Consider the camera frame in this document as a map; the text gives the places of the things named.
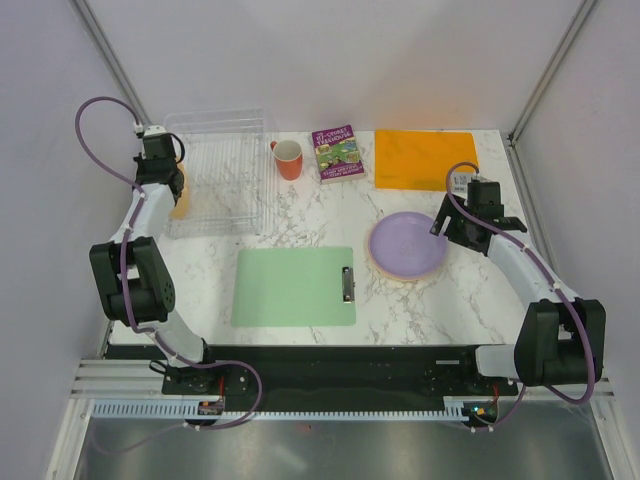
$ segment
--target orange paper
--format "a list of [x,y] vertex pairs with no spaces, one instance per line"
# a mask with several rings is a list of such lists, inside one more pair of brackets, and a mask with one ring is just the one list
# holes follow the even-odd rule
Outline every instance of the orange paper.
[[[377,188],[443,192],[452,166],[478,164],[470,133],[376,130],[375,152]],[[473,169],[461,167],[457,171]]]

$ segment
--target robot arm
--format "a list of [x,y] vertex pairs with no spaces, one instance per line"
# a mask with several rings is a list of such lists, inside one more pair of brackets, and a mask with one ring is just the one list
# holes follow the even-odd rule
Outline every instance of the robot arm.
[[[455,196],[458,205],[528,246],[576,309],[593,354],[596,381],[602,376],[605,311],[597,300],[583,300],[564,286],[557,274],[535,252],[524,224],[504,217],[500,184],[473,180],[468,200]],[[507,238],[496,235],[463,216],[445,196],[431,233],[438,235],[450,218],[444,235],[453,243],[483,253],[500,268],[527,313],[515,345],[484,345],[476,350],[480,374],[518,378],[527,386],[552,386],[587,382],[584,348],[568,309],[532,259]]]
[[[146,333],[167,355],[169,364],[184,366],[172,352],[191,362],[202,361],[204,341],[195,335],[175,310],[175,289],[156,241],[169,213],[184,188],[184,176],[176,165],[171,134],[162,127],[148,127],[143,136],[144,153],[134,158],[138,164],[136,183],[144,190],[144,203],[127,243],[127,281],[139,333]],[[94,245],[89,253],[103,310],[110,320],[131,327],[122,293],[118,259],[124,233],[140,200],[134,190],[133,201],[122,226],[108,243]],[[156,341],[156,333],[163,344]]]

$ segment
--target purple plate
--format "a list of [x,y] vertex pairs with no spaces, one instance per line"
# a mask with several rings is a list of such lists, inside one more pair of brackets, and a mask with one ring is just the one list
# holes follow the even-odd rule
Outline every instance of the purple plate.
[[416,280],[438,268],[447,239],[431,235],[433,219],[418,212],[398,212],[383,218],[369,236],[369,254],[384,273]]

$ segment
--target marble countertop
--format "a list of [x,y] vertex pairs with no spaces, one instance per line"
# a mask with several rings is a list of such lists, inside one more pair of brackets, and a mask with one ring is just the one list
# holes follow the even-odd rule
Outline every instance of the marble countertop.
[[[507,215],[524,221],[500,134],[472,131],[482,176],[497,180]],[[176,287],[176,308],[209,344],[259,345],[447,345],[514,343],[525,310],[487,258],[454,244],[428,277],[400,282],[381,274],[369,260],[365,239],[386,215],[413,210],[435,216],[441,192],[377,190],[374,133],[356,132],[367,177],[320,185],[308,132],[280,133],[303,148],[300,178],[278,178],[278,215],[263,235],[202,238],[162,237],[160,251]],[[349,327],[235,328],[231,308],[236,258],[243,248],[351,246],[356,281],[356,324]],[[115,323],[112,344],[148,344]]]

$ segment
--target book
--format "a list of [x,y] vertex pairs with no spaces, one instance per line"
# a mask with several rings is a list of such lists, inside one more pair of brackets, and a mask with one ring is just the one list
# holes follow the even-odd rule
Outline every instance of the book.
[[364,166],[351,125],[313,132],[311,138],[321,184],[364,178]]

